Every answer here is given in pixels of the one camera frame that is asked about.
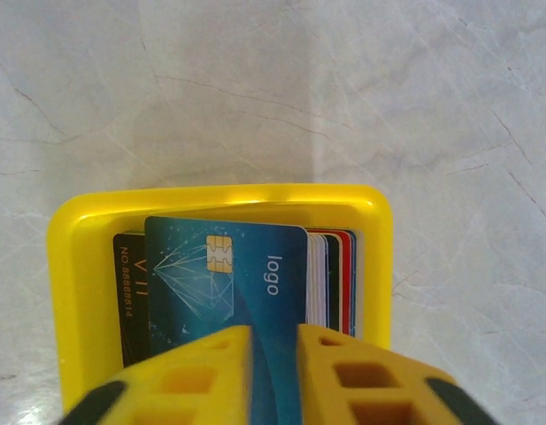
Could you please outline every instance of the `stack of cards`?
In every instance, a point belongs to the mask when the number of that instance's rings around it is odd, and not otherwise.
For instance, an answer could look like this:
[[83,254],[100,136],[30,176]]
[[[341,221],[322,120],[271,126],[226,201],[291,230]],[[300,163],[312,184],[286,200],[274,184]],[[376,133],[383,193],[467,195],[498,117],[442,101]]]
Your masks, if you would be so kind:
[[149,217],[113,243],[124,366],[251,325],[252,423],[302,423],[299,323],[361,335],[357,231]]

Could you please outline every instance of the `white marble countertop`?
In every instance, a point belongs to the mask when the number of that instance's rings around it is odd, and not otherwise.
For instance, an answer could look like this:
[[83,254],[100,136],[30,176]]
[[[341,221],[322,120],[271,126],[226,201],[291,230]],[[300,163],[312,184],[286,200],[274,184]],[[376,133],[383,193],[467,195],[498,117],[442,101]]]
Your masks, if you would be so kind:
[[393,346],[546,423],[546,0],[0,2],[0,423],[60,415],[44,234],[74,195],[355,182]]

